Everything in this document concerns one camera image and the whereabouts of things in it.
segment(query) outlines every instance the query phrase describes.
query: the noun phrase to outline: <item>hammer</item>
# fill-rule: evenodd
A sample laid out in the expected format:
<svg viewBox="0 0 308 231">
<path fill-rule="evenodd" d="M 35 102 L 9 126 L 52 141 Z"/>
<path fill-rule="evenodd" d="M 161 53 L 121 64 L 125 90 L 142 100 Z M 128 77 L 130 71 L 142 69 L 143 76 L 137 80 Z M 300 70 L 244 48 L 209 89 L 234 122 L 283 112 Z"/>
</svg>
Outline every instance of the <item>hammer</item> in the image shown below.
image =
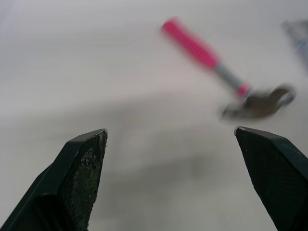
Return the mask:
<svg viewBox="0 0 308 231">
<path fill-rule="evenodd" d="M 288 85 L 281 85 L 272 92 L 253 92 L 249 84 L 234 75 L 209 46 L 193 35 L 178 19 L 171 18 L 166 21 L 162 31 L 171 36 L 201 65 L 220 76 L 236 92 L 241 102 L 240 106 L 229 105 L 224 109 L 223 117 L 264 118 L 294 100 L 294 89 Z"/>
</svg>

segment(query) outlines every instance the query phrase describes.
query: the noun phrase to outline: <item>pink hammer handle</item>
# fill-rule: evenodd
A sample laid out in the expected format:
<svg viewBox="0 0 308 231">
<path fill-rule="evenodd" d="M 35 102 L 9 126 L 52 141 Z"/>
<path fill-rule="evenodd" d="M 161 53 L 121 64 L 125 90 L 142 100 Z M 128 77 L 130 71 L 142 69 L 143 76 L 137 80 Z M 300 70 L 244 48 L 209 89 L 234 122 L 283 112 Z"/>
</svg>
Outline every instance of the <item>pink hammer handle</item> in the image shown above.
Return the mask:
<svg viewBox="0 0 308 231">
<path fill-rule="evenodd" d="M 162 26 L 162 30 L 184 47 L 196 60 L 209 69 L 213 69 L 219 59 L 208 46 L 196 38 L 188 29 L 175 19 L 169 19 Z"/>
</svg>

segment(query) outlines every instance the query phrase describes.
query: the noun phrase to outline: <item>blurry object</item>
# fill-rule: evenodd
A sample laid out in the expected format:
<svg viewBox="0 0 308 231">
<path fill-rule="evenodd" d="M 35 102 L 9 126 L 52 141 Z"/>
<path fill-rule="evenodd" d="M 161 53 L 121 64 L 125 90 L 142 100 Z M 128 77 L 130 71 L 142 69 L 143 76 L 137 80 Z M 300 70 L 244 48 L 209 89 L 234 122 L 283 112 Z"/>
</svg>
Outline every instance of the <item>blurry object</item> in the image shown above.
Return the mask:
<svg viewBox="0 0 308 231">
<path fill-rule="evenodd" d="M 0 231 L 87 231 L 107 136 L 107 130 L 101 129 L 67 142 Z"/>
<path fill-rule="evenodd" d="M 308 70 L 308 20 L 299 22 L 284 22 L 282 28 L 287 33 L 295 51 L 299 54 Z"/>
<path fill-rule="evenodd" d="M 252 184 L 278 231 L 308 230 L 308 159 L 286 138 L 239 127 Z"/>
<path fill-rule="evenodd" d="M 280 86 L 271 93 L 253 93 L 251 87 L 230 72 L 209 47 L 184 28 L 177 19 L 168 20 L 162 30 L 176 40 L 197 61 L 217 73 L 240 97 L 240 106 L 228 106 L 223 116 L 229 118 L 263 118 L 277 112 L 295 98 L 293 88 Z"/>
</svg>

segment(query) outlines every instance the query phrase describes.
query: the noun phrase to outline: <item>hammer head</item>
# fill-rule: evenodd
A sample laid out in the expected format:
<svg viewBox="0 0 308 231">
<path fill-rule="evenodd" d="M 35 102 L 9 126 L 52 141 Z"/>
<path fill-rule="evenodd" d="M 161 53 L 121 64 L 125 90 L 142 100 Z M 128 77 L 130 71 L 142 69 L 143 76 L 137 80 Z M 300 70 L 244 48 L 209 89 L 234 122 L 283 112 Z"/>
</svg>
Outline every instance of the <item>hammer head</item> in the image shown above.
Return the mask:
<svg viewBox="0 0 308 231">
<path fill-rule="evenodd" d="M 229 105 L 223 111 L 222 117 L 244 119 L 268 117 L 291 103 L 295 96 L 294 89 L 288 85 L 281 85 L 271 93 L 252 93 L 242 105 Z"/>
</svg>

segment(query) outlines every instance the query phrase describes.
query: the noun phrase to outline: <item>white table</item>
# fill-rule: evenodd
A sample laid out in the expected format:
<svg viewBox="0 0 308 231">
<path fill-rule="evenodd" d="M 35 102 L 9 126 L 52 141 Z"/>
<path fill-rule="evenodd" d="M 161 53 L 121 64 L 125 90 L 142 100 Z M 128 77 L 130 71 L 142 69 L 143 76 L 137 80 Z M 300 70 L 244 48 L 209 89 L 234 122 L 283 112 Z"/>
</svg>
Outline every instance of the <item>white table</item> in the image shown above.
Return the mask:
<svg viewBox="0 0 308 231">
<path fill-rule="evenodd" d="M 0 1 L 0 223 L 69 139 L 107 128 L 91 231 L 274 231 L 233 136 L 308 152 L 308 73 L 280 28 L 306 0 Z M 159 32 L 177 15 L 256 88 L 292 83 L 275 116 L 228 122 L 232 95 Z"/>
</svg>

